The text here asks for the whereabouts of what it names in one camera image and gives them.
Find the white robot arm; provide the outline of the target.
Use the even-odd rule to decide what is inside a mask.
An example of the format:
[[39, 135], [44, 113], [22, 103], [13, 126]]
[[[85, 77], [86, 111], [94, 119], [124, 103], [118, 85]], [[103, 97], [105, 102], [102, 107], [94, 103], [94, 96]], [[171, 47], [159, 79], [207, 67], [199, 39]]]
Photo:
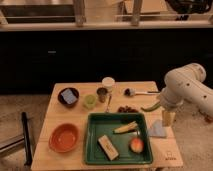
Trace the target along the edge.
[[213, 123], [213, 89], [203, 84], [206, 78], [205, 68], [198, 63], [170, 70], [164, 77], [165, 87], [158, 99], [164, 108], [162, 124], [171, 126], [174, 121], [173, 110], [184, 101], [195, 104], [207, 123]]

